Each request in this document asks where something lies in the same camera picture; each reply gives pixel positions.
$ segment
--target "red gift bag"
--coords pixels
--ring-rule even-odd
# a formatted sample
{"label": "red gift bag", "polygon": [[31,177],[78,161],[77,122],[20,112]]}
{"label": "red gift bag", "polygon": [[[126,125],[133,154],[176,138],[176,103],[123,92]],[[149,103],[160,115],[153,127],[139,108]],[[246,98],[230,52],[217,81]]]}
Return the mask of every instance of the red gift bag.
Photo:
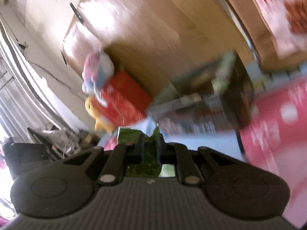
{"label": "red gift bag", "polygon": [[100,92],[101,113],[115,126],[129,126],[146,117],[152,98],[125,72],[112,77]]}

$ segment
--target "wooden panel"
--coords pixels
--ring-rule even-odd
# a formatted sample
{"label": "wooden panel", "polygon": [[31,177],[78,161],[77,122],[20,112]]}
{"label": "wooden panel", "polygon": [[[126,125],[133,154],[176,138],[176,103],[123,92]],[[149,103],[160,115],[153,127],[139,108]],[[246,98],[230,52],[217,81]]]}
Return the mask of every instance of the wooden panel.
{"label": "wooden panel", "polygon": [[[235,47],[245,62],[252,59],[239,31],[213,0],[182,2],[186,5],[180,0],[81,0],[78,11],[114,64],[123,65],[154,96],[171,77],[226,49]],[[215,7],[202,12],[207,6]],[[75,66],[82,67],[80,62]]]}

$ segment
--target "stuffed animal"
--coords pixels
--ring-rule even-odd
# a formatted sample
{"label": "stuffed animal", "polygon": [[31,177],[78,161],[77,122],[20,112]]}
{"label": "stuffed animal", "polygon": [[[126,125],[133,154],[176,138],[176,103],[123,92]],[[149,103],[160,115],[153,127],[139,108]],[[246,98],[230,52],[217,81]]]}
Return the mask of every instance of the stuffed animal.
{"label": "stuffed animal", "polygon": [[87,113],[96,120],[95,131],[106,130],[107,133],[111,135],[116,127],[101,114],[99,103],[95,96],[89,96],[86,99],[85,108]]}
{"label": "stuffed animal", "polygon": [[90,53],[85,60],[82,89],[87,94],[100,94],[104,84],[114,75],[114,65],[104,52]]}

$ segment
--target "white curtain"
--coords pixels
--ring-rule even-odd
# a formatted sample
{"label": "white curtain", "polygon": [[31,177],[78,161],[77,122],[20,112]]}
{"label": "white curtain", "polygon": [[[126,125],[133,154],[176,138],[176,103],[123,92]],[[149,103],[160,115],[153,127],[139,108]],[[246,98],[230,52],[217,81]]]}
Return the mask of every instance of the white curtain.
{"label": "white curtain", "polygon": [[14,77],[14,81],[0,91],[0,124],[7,134],[27,141],[27,127],[45,128],[48,122],[60,129],[71,130],[43,96],[26,67],[26,59],[1,21],[0,54],[3,58],[0,60],[0,75],[8,71],[5,78],[0,79],[0,85]]}

